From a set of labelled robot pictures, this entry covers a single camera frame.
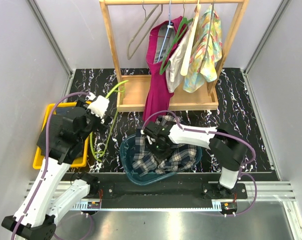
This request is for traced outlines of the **navy plaid skirt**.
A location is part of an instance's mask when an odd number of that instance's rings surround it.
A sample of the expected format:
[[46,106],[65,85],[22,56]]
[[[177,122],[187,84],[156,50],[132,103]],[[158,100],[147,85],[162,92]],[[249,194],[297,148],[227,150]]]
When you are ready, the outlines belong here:
[[133,142],[130,166],[141,178],[150,174],[166,175],[189,170],[195,166],[197,157],[202,155],[195,145],[173,144],[160,156],[159,152],[155,152],[156,145],[149,143],[141,127],[136,129]]

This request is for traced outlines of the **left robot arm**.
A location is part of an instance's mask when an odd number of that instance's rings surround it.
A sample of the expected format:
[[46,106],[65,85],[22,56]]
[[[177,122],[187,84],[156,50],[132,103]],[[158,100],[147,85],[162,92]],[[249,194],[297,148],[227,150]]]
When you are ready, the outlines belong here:
[[20,208],[2,221],[2,227],[12,232],[12,239],[18,235],[27,240],[50,240],[58,223],[77,202],[99,194],[98,178],[83,172],[63,194],[52,199],[90,133],[106,130],[103,117],[108,105],[109,100],[103,96],[91,103],[81,99],[65,115],[48,117],[55,123],[48,121],[38,140],[46,151],[40,172]]

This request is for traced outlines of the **teal transparent plastic basin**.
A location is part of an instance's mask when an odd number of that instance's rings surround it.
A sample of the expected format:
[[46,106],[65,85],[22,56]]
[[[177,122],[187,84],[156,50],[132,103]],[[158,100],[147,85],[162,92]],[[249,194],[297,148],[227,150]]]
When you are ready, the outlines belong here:
[[120,145],[120,159],[128,179],[146,186],[194,168],[201,160],[202,149],[195,145],[174,145],[172,154],[158,162],[140,133],[130,135]]

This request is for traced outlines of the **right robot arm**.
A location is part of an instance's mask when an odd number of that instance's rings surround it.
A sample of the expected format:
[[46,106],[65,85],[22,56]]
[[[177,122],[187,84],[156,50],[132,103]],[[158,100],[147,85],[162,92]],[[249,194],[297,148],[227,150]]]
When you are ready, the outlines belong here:
[[196,127],[169,121],[164,125],[150,122],[142,127],[141,134],[147,138],[151,152],[166,157],[174,145],[193,145],[208,149],[221,164],[218,192],[229,198],[236,192],[240,166],[248,147],[227,124],[218,127]]

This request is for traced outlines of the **lime green hanger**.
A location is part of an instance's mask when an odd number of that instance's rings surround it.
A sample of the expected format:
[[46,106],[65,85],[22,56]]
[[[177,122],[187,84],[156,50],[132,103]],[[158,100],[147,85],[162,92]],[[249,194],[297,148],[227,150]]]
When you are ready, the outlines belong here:
[[[127,83],[128,80],[123,80],[120,83],[117,83],[107,94],[106,94],[106,99],[109,99],[109,97],[113,94],[113,93],[124,93],[125,92],[125,87],[124,84]],[[118,116],[118,111],[115,112],[114,117],[110,116],[111,118],[111,127],[109,130],[109,134],[105,143],[105,147],[102,151],[95,151],[94,147],[93,147],[93,133],[89,134],[89,144],[90,144],[90,150],[92,153],[92,156],[94,157],[96,162],[100,162],[102,163],[103,161],[101,159],[99,159],[98,157],[103,157],[106,153],[107,147],[108,147],[108,143],[112,134],[112,130],[114,128],[114,124],[115,124],[115,120]]]

